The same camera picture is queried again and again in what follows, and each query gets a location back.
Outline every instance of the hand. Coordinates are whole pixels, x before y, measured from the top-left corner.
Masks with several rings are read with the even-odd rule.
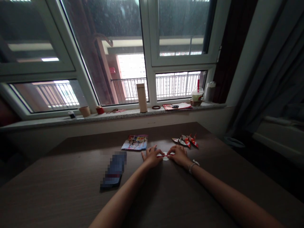
[[[186,170],[188,169],[188,166],[193,164],[193,162],[188,158],[186,148],[180,145],[171,147],[168,151],[167,157],[175,161],[178,165],[184,167]]]
[[[156,146],[157,145],[154,145],[152,148],[148,148],[146,150],[146,156],[142,152],[143,163],[146,164],[149,169],[157,166],[157,164],[162,161],[162,157],[156,157],[156,155],[159,153],[161,155],[165,155],[164,152],[162,152],[160,149],[157,150]]]

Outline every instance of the window glass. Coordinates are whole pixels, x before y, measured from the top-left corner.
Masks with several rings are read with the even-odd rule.
[[[147,76],[138,0],[63,0],[101,105],[138,102]]]
[[[211,3],[215,4],[213,0],[158,0],[160,56],[207,53]]]
[[[59,61],[30,0],[0,1],[0,63]]]
[[[206,76],[207,70],[156,74],[157,100],[190,98],[198,79],[204,88]]]
[[[77,80],[14,83],[10,86],[25,100],[31,113],[87,106]]]

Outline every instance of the red fire alarm box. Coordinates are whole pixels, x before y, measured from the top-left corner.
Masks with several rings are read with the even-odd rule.
[[[110,73],[116,73],[114,67],[109,67],[110,68]]]

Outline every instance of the window sill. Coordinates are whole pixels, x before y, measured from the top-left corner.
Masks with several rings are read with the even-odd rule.
[[[49,118],[49,119],[40,119],[40,120],[29,120],[29,121],[21,121],[17,123],[13,123],[0,128],[0,132],[8,132],[15,130],[27,130],[27,129],[36,129],[43,127],[57,127],[63,125],[70,124],[82,124],[82,123],[91,123],[98,121],[106,121],[106,120],[117,120],[117,119],[125,119],[125,118],[134,118],[134,117],[145,117],[145,116],[154,116],[161,114],[170,114],[170,113],[184,113],[189,111],[197,111],[204,109],[215,109],[215,108],[223,108],[226,104],[216,104],[216,103],[202,103],[200,106],[193,107],[193,110],[171,110],[166,111],[163,107],[158,110],[154,110],[152,108],[148,108],[148,112],[140,113],[139,109],[126,110],[124,112],[119,113],[110,113],[110,114],[92,114],[89,117],[83,118],[82,116],[77,116],[75,119],[70,119],[69,117],[58,117],[58,118]]]

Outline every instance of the white thermos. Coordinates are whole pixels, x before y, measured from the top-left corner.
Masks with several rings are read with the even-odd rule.
[[[145,84],[144,83],[136,84],[136,87],[137,87],[139,110],[140,112],[147,112],[148,108],[147,108]]]
[[[210,102],[213,101],[214,92],[215,92],[215,85],[216,85],[216,83],[214,81],[209,82],[207,84],[207,88],[206,88],[206,91],[205,91],[204,102],[210,103]]]

